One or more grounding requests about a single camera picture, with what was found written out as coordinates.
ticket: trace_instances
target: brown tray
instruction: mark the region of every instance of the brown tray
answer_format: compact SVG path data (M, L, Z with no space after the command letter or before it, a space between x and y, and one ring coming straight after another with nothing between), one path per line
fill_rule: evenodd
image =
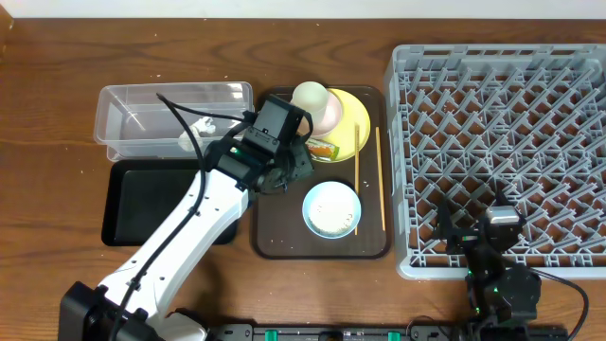
M332 86L349 92L366 107L370 116L370 137L360 150L360 201L362 219L358 224L358 235L351 232L344 238L328 240L311 232L301 213L303 199L315 185L325 181L339 181L351 188L354 183L354 158L334 164L313 162L313 175L289 185L288 192L281 195L259 197L254 207L254 222L251 243L262 257L271 260L291 259L377 259L391 245L392 217L389 204L385 209L385 231L381 222L379 198L379 172L377 169L377 143L375 127L381 130L383 161L383 190L386 203L389 201L391 175L389 174L389 148L386 138L385 108L383 95L370 86ZM270 89L261 102L270 94L291 100L293 86Z

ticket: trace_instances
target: white wall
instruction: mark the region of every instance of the white wall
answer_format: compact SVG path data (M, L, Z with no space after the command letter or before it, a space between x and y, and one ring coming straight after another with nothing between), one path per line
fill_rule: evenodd
M606 19L606 0L0 0L14 17Z

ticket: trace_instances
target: clear plastic bin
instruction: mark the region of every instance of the clear plastic bin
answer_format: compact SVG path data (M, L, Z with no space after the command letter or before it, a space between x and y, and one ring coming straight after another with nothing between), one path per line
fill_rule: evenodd
M110 85L101 90L95 122L95 140L108 146L108 156L122 158L195 157L179 146L184 132L174 115L156 93L191 109L243 117L242 112L254 111L253 90L249 83L199 82ZM188 125L200 116L180 111ZM217 129L213 134L201 134L202 149L220 139L238 121L213 118Z

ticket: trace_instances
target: bowl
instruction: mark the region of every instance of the bowl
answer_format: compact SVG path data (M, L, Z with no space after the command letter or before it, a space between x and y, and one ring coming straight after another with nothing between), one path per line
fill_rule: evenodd
M360 199L349 186L327 181L313 187L303 200L303 220L316 235L343 238L353 231L362 216Z

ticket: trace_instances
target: yellow plate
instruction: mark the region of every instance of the yellow plate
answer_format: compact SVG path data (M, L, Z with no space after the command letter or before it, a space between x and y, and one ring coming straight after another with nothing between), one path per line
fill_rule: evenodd
M343 117L336 128L322 140L339 147L337 158L331 161L339 162L347 160L355 154L353 143L354 123L358 123L360 126L360 150L364 147L370 136L370 117L360 100L349 92L339 89L329 89L329 91L341 101Z

